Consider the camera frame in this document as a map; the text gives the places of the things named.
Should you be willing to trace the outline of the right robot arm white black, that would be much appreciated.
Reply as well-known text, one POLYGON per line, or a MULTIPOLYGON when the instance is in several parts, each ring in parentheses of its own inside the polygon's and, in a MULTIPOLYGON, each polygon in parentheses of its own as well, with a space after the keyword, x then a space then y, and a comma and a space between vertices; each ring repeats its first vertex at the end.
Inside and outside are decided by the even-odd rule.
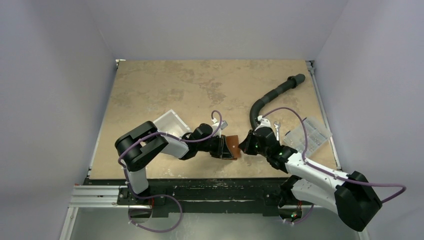
POLYGON ((265 157, 274 169, 290 174, 276 195, 279 207, 309 202, 334 212, 357 232, 362 232, 382 207, 362 173, 335 171, 303 159, 296 149, 280 144, 270 127, 250 130, 238 147, 244 154, 265 157))

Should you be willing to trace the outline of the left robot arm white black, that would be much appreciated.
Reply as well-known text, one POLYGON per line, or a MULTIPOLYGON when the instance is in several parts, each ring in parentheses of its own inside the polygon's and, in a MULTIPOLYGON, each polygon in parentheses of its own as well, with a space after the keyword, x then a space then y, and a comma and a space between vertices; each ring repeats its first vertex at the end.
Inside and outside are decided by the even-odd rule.
POLYGON ((200 124, 192 132, 177 137, 160 131, 152 121, 134 128, 119 137, 114 143, 123 167, 127 182, 132 188, 129 197, 138 205, 149 199, 147 165, 159 154, 188 160, 198 152, 209 153, 211 157, 223 160, 237 160, 241 157, 237 135, 225 136, 221 133, 225 121, 215 121, 213 125, 200 124))

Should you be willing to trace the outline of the small silver wrench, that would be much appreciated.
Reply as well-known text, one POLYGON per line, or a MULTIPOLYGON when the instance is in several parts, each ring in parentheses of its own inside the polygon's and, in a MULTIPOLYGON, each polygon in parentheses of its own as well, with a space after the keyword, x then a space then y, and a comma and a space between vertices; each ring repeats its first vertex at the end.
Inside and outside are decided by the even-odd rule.
POLYGON ((281 127, 281 123, 279 121, 275 121, 273 123, 274 128, 275 128, 275 137, 276 140, 279 142, 280 141, 280 127, 281 127))

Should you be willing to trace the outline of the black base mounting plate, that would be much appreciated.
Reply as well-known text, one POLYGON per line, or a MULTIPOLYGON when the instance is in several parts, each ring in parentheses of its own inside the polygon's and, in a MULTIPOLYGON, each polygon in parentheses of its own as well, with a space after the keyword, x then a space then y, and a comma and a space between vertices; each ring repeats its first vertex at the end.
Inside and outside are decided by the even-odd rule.
POLYGON ((133 196, 123 179, 89 179, 84 185, 112 194, 119 207, 152 210, 153 217, 166 218, 170 213, 260 214, 264 217, 300 219, 311 204, 289 200, 281 205, 284 177, 265 178, 158 178, 150 179, 145 199, 133 196))

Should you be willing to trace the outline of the clear plastic bin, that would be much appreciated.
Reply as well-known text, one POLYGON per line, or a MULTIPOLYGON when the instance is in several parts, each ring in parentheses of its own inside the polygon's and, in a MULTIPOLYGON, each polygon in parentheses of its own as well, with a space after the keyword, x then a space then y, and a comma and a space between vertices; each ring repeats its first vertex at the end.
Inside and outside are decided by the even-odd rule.
POLYGON ((172 109, 155 119, 153 124, 159 132, 168 133, 178 138, 191 132, 189 126, 172 109))

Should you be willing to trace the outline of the clear plastic screw organizer box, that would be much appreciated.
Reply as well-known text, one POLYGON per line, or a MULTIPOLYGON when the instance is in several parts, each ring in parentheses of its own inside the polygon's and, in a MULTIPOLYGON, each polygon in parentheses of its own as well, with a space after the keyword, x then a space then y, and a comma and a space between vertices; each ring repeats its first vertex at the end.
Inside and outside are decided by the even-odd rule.
POLYGON ((302 153, 305 150, 305 136, 307 136, 307 151, 305 156, 311 158, 321 147, 324 146, 332 137, 332 132, 318 120, 316 117, 310 116, 302 120, 306 129, 306 134, 302 125, 298 125, 294 129, 288 131, 283 141, 291 148, 302 153))

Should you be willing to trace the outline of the aluminium rail at table edge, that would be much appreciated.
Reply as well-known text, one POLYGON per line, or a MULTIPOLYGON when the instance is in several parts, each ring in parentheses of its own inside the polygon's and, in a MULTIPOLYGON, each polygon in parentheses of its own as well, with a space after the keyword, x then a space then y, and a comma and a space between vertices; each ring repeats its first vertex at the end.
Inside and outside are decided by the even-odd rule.
MULTIPOLYGON (((306 60, 305 61, 305 64, 306 64, 306 67, 308 69, 308 72, 309 72, 309 74, 311 76, 311 81, 312 81, 312 84, 313 84, 313 87, 314 87, 314 91, 315 91, 315 94, 316 94, 316 97, 317 97, 317 101, 318 101, 318 104, 319 104, 319 107, 320 107, 320 111, 321 111, 321 115, 322 115, 322 118, 323 118, 323 121, 324 121, 324 125, 330 131, 331 128, 330 128, 330 125, 329 125, 329 122, 328 122, 327 113, 325 111, 324 104, 323 104, 323 101, 322 101, 322 98, 321 98, 321 94, 320 94, 320 90, 319 90, 319 87, 318 87, 318 84, 317 84, 317 80, 316 80, 315 62, 313 60, 306 60)), ((339 156, 338 156, 338 153, 337 153, 337 150, 336 150, 334 138, 332 136, 329 138, 329 144, 330 144, 330 147, 331 147, 333 156, 334 156, 334 161, 335 161, 336 169, 337 170, 342 170, 342 167, 341 167, 340 161, 339 161, 339 156)))

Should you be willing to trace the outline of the aluminium front frame rail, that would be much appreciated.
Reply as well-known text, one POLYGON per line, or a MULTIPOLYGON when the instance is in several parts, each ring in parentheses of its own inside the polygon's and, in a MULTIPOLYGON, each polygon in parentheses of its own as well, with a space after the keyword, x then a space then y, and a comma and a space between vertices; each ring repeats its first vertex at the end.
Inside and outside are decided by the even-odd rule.
POLYGON ((69 207, 114 208, 117 207, 118 186, 76 185, 73 187, 69 207))

